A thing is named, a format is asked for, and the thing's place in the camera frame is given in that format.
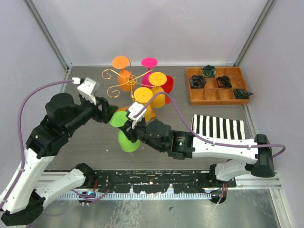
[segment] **white wall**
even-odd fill
[[[304,224],[304,1],[277,1],[241,63],[259,133],[286,144],[275,168],[297,227]]]
[[[235,63],[266,0],[33,0],[76,65]]]
[[[17,114],[35,88],[62,80],[64,69],[22,0],[0,2],[0,192],[20,162]],[[59,86],[32,97],[23,113],[24,141],[45,115],[45,103]]]

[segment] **wooden tray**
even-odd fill
[[[248,99],[236,99],[233,89],[247,90],[241,69],[239,67],[216,67],[216,75],[206,78],[203,89],[191,89],[190,78],[193,75],[202,75],[202,68],[187,68],[186,80],[191,105],[247,105]],[[216,77],[226,75],[230,78],[232,88],[222,89],[218,87]]]

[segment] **floor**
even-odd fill
[[[81,207],[75,199],[55,200],[31,226],[53,227],[279,228],[280,225],[269,190],[231,189],[220,206],[199,199],[101,200],[89,207]]]
[[[113,76],[110,80],[101,77],[103,70],[108,67],[73,67],[69,78],[90,77],[100,83],[97,96],[106,97],[110,104],[125,107],[132,104],[130,94],[121,92],[118,98],[109,98],[106,90],[109,86],[117,85],[117,78]],[[194,114],[218,116],[236,120],[246,120],[243,107],[236,106],[192,106],[188,102],[188,91],[186,88],[186,66],[158,66],[155,71],[163,72],[174,77],[175,83],[171,96],[176,101],[180,112],[191,123]],[[145,68],[133,67],[133,74],[139,76],[146,72]],[[75,103],[79,103],[77,89],[74,84],[66,85],[66,92],[73,95]],[[175,109],[171,104],[156,110],[157,118],[165,124],[171,125],[174,130],[186,131]],[[174,160],[165,153],[159,153],[145,144],[133,153],[125,153],[121,150],[117,140],[118,129],[109,124],[89,121],[78,129],[48,166],[49,169],[71,169],[77,164],[85,162],[93,169],[209,169],[214,163],[225,162],[216,158],[196,158],[183,161]],[[250,138],[248,125],[245,124],[245,135]]]

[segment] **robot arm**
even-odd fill
[[[274,177],[271,148],[251,148],[252,145],[269,144],[265,135],[258,134],[255,139],[248,140],[213,139],[201,135],[212,142],[244,145],[248,146],[248,149],[209,144],[192,133],[174,131],[169,125],[157,119],[146,125],[143,118],[145,112],[134,118],[142,108],[143,105],[133,103],[128,109],[129,120],[120,127],[130,141],[140,140],[159,152],[167,152],[169,157],[179,160],[200,157],[229,159],[226,163],[210,166],[210,181],[227,182],[236,176],[249,173],[257,177]]]
[[[78,86],[81,104],[77,105],[70,94],[61,93],[46,104],[47,115],[34,128],[26,142],[25,167],[13,191],[5,201],[1,220],[7,226],[27,225],[42,213],[43,209],[65,192],[90,186],[95,180],[93,170],[86,164],[77,165],[70,173],[49,185],[34,189],[45,168],[53,161],[75,130],[90,119],[108,123],[118,109],[103,97],[95,97],[99,84],[90,78],[82,79]],[[4,198],[19,173],[17,168],[12,180],[0,195]]]

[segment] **striped cloth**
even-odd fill
[[[194,115],[192,130],[196,134],[220,139],[245,139],[244,121]]]

